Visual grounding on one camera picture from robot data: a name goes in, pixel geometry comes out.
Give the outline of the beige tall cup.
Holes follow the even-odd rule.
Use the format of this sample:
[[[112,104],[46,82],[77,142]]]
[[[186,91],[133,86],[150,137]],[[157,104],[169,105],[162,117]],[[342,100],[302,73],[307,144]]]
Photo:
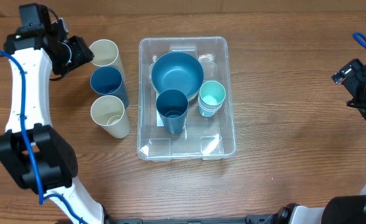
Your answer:
[[[121,61],[121,55],[118,46],[108,39],[100,39],[95,41],[89,46],[89,49],[93,52],[94,58],[91,63],[97,67],[112,66],[119,70],[123,81],[126,81],[126,75],[124,72],[123,64]]]
[[[92,120],[114,138],[125,138],[131,131],[123,102],[113,95],[97,98],[90,110]]]

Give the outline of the dark blue tall cup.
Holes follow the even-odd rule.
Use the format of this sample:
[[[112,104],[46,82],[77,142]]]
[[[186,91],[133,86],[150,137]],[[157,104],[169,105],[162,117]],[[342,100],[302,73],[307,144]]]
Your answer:
[[[189,109],[188,99],[183,92],[176,89],[163,91],[157,97],[156,109],[168,133],[183,132]]]
[[[90,77],[90,86],[94,92],[118,97],[126,109],[129,106],[128,94],[121,72],[112,66],[96,69]]]

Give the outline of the dark blue bowl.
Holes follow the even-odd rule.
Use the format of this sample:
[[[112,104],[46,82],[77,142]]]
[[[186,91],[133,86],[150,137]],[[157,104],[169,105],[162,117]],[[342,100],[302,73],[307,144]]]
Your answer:
[[[204,82],[204,69],[192,55],[184,52],[170,52],[154,64],[151,71],[152,85],[193,85],[200,87]]]

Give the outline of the cream bowl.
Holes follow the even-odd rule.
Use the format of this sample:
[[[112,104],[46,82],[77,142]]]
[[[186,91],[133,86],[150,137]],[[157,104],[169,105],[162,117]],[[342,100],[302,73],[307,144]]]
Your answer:
[[[155,86],[154,89],[161,94],[165,90],[179,90],[185,94],[189,101],[192,101],[199,94],[199,87],[193,85],[166,85],[166,86]]]
[[[195,95],[193,95],[193,96],[191,96],[190,98],[188,98],[188,101],[189,102],[191,102],[192,100],[194,100],[195,99],[195,97],[198,95],[198,93],[197,94],[195,94]]]

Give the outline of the mint green small cup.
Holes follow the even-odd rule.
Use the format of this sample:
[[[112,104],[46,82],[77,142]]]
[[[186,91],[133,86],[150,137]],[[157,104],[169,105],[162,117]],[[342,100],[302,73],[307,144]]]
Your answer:
[[[220,106],[226,97],[226,90],[224,86],[215,80],[205,82],[199,92],[199,99],[209,107]]]

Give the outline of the pink small cup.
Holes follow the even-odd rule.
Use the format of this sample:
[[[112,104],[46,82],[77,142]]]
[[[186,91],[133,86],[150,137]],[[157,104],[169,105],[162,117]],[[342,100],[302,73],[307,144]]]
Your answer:
[[[207,108],[208,110],[219,110],[221,107],[221,104],[219,105],[208,105],[206,103],[204,103],[203,101],[198,101],[199,107],[202,108]]]

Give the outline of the light blue small cup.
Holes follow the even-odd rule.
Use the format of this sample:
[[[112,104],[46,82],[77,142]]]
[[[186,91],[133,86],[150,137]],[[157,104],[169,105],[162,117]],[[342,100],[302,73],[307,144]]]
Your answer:
[[[207,108],[199,107],[199,113],[206,118],[212,117],[217,110],[208,110]]]

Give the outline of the grey small cup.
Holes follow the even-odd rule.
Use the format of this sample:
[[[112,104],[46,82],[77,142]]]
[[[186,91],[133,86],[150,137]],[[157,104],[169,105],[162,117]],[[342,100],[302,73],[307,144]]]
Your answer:
[[[219,102],[216,98],[210,96],[210,95],[207,95],[203,98],[199,98],[198,99],[198,102],[199,102],[199,106],[205,110],[218,110],[223,102]]]

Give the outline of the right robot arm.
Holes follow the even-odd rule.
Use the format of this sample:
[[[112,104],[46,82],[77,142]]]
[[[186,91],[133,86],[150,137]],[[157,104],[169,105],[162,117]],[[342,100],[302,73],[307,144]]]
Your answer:
[[[352,95],[347,106],[356,108],[366,120],[366,65],[355,58],[332,76]],[[290,203],[270,215],[265,223],[366,223],[366,184],[360,195],[334,197],[322,207],[305,207]]]

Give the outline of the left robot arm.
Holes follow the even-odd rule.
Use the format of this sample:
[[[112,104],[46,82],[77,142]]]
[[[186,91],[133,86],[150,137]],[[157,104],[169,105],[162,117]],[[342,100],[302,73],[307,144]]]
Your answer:
[[[9,34],[0,57],[12,70],[11,112],[0,135],[0,161],[16,184],[39,203],[53,201],[72,223],[111,223],[104,207],[78,179],[77,157],[50,118],[49,83],[93,60],[79,36],[44,5],[21,5],[22,25]]]

